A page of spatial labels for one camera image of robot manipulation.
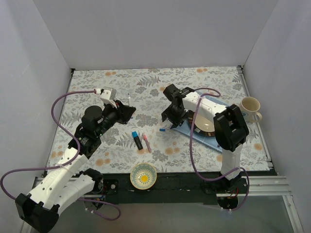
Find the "black blue highlighter pen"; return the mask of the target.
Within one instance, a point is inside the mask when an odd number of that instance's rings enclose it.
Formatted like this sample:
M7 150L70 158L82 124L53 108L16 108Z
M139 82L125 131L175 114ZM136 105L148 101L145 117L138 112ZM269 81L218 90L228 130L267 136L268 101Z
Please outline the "black blue highlighter pen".
M136 131L132 132L132 137L133 137L133 140L134 140L138 150L142 150L143 146L142 146L141 140L138 136L138 133Z

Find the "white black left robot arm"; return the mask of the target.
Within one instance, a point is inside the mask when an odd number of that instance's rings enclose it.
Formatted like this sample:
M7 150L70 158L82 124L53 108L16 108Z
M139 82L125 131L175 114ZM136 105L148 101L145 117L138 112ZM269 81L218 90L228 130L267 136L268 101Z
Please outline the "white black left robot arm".
M86 108L58 168L50 171L27 195L17 196L15 203L20 218L40 233L48 233L60 214L82 195L99 194L104 177L97 170L89 168L81 171L76 181L69 183L69 180L102 143L101 136L115 123L127 124L135 111L135 107L123 105L119 100L105 104L104 108L96 105Z

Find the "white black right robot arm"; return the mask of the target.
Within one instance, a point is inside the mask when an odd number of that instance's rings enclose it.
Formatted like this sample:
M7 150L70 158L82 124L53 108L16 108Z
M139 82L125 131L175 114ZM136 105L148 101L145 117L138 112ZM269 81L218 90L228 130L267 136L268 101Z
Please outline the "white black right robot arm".
M211 121L214 137L222 149L222 166L219 177L200 176L200 179L210 182L213 191L233 192L241 178L241 150L249 135L240 108L235 104L225 106L215 103L207 99L207 93L199 94L189 87L178 89L174 84L167 86L163 93L170 105L161 117L163 121L171 122L171 128L182 126L189 114L193 113L190 140L193 139L194 128L199 125L198 117Z

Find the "pink marker pen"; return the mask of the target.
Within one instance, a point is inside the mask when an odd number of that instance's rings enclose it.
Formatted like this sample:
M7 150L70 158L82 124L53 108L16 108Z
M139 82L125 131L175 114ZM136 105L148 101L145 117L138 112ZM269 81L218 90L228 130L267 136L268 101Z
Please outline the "pink marker pen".
M143 140L144 140L145 143L146 143L148 152L149 152L149 153L152 153L152 149L151 149L151 147L150 147L150 143L149 143L149 141L148 141L148 139L147 139L147 136L146 136L145 134L143 134Z

